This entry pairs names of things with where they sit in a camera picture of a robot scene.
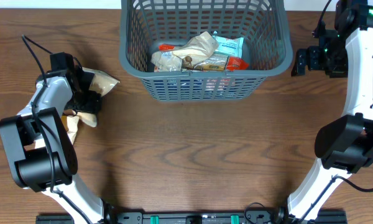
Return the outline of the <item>orange spaghetti package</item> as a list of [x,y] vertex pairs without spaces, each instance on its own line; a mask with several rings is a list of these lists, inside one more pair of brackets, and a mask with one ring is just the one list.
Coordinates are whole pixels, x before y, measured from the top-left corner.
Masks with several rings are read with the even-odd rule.
[[249,64],[239,57],[214,53],[210,58],[192,65],[188,59],[183,59],[182,69],[196,71],[234,71],[246,70]]

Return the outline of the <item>white brown pretzel bag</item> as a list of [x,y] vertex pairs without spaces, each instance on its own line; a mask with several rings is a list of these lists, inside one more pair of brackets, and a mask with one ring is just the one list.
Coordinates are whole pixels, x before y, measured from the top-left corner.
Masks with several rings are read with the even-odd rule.
[[[62,116],[61,121],[62,124],[65,127],[65,130],[67,131],[68,137],[71,141],[72,144],[74,144],[75,139],[76,139],[76,134],[78,131],[78,122],[80,118],[78,116]],[[34,145],[35,149],[41,148],[45,146],[44,140],[43,139],[38,139],[36,140]]]

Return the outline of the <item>white teal wipes packet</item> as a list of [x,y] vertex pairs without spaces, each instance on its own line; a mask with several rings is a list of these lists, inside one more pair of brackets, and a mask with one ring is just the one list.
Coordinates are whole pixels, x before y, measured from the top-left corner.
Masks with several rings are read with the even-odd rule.
[[216,53],[237,58],[242,57],[242,45],[244,43],[243,37],[228,39],[218,36],[218,33],[216,31],[213,32],[212,37],[218,43],[218,48],[215,50]]

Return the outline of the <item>beige snack bag clear window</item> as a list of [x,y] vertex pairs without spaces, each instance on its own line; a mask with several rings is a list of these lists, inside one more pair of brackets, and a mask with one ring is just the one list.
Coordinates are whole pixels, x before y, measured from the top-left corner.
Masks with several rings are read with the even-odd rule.
[[183,63],[192,67],[210,58],[218,47],[217,40],[204,32],[190,39],[184,46],[153,53],[151,62],[161,72],[181,71]]

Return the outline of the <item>Kleenex tissue multipack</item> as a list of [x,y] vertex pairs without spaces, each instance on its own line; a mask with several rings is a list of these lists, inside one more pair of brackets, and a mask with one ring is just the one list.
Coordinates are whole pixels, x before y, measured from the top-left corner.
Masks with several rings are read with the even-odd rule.
[[182,77],[154,78],[144,80],[144,83],[151,90],[177,92],[189,91],[190,89],[196,91],[213,91],[215,88],[225,90],[228,86],[236,86],[241,82],[238,78],[229,76],[227,72],[186,69],[183,69],[182,72]]

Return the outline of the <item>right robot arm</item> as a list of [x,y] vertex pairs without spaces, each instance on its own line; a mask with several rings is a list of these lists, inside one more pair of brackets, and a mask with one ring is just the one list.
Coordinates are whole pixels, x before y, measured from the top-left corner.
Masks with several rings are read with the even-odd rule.
[[309,69],[347,77],[346,102],[341,117],[319,130],[313,166],[272,223],[329,220],[323,204],[342,182],[373,164],[373,25],[325,30],[319,38],[318,46],[298,50],[292,74]]

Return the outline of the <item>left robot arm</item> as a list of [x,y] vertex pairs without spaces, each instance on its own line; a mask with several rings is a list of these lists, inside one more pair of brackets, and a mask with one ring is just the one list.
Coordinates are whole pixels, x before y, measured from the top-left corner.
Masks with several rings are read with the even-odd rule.
[[91,114],[84,123],[97,125],[99,101],[118,84],[100,70],[60,68],[38,77],[29,104],[15,116],[0,120],[0,137],[14,182],[23,189],[41,192],[59,203],[73,223],[109,223],[110,207],[78,175],[73,147],[75,133],[62,122],[63,112],[76,110],[77,98]]

